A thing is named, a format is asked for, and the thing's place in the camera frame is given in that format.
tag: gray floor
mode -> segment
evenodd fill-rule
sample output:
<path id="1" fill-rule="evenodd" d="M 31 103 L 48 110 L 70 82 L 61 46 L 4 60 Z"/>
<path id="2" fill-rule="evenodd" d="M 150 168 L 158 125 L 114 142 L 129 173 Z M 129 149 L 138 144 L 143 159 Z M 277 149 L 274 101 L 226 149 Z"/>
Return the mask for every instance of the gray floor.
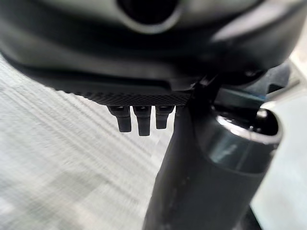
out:
<path id="1" fill-rule="evenodd" d="M 304 57 L 293 59 L 304 66 Z M 267 106 L 285 135 L 253 207 L 265 230 L 307 230 L 304 84 Z M 141 229 L 172 122 L 156 130 L 153 120 L 142 138 L 133 119 L 121 134 L 105 107 L 33 82 L 1 57 L 0 108 L 0 230 Z"/>

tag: concrete floor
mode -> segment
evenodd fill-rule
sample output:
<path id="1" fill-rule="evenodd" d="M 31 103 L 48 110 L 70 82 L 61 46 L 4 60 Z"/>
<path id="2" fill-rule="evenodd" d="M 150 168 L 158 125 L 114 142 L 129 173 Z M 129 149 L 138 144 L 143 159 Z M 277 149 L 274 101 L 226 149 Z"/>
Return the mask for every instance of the concrete floor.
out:
<path id="1" fill-rule="evenodd" d="M 292 59 L 304 70 L 300 47 Z M 304 82 L 267 105 L 285 135 L 253 200 L 264 230 L 307 230 Z M 153 119 L 149 138 L 135 118 L 132 133 L 119 133 L 104 106 L 44 87 L 1 57 L 0 108 L 0 230 L 141 229 L 173 115 L 166 130 Z"/>

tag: black plastic tab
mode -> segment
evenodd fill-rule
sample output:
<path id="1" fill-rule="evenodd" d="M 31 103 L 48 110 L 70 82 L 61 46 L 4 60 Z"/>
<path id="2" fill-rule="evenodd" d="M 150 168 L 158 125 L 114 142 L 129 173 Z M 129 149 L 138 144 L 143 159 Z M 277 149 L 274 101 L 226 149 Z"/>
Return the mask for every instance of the black plastic tab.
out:
<path id="1" fill-rule="evenodd" d="M 138 120 L 139 135 L 149 136 L 150 135 L 150 115 L 152 111 L 151 106 L 134 106 L 133 111 Z"/>
<path id="2" fill-rule="evenodd" d="M 131 132 L 131 116 L 129 106 L 108 106 L 110 113 L 116 117 L 119 131 Z"/>
<path id="3" fill-rule="evenodd" d="M 164 129 L 167 125 L 168 115 L 173 112 L 174 106 L 156 106 L 155 124 L 157 129 Z"/>

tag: black tube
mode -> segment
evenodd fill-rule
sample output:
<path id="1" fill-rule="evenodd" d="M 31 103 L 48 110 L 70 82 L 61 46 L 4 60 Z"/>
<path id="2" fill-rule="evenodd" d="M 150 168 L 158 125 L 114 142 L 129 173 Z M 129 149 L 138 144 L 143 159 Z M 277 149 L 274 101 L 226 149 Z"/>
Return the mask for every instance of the black tube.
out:
<path id="1" fill-rule="evenodd" d="M 248 210 L 281 140 L 271 112 L 263 111 L 260 120 L 249 127 L 209 107 L 185 108 L 143 230 L 231 230 Z"/>

